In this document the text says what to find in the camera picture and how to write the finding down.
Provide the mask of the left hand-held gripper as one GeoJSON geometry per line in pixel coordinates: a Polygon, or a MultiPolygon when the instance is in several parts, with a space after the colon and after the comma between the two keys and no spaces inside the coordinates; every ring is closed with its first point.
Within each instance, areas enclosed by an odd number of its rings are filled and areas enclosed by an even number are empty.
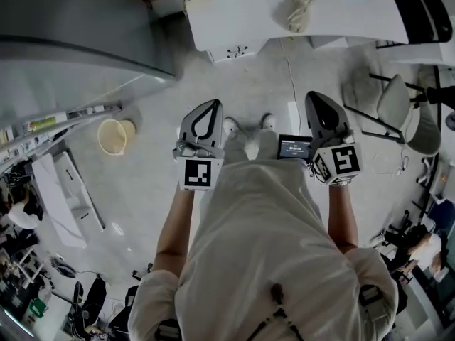
{"type": "Polygon", "coordinates": [[[225,155],[222,133],[223,105],[218,99],[200,104],[183,118],[173,150],[182,190],[215,188],[225,155]]]}

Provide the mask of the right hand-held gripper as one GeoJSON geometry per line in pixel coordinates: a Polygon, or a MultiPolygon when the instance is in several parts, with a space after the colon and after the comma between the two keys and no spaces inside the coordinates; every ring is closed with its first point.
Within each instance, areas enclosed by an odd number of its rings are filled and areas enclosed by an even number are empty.
{"type": "Polygon", "coordinates": [[[328,96],[310,91],[305,98],[311,130],[311,168],[321,183],[349,184],[361,173],[360,145],[355,142],[345,110],[328,96]]]}

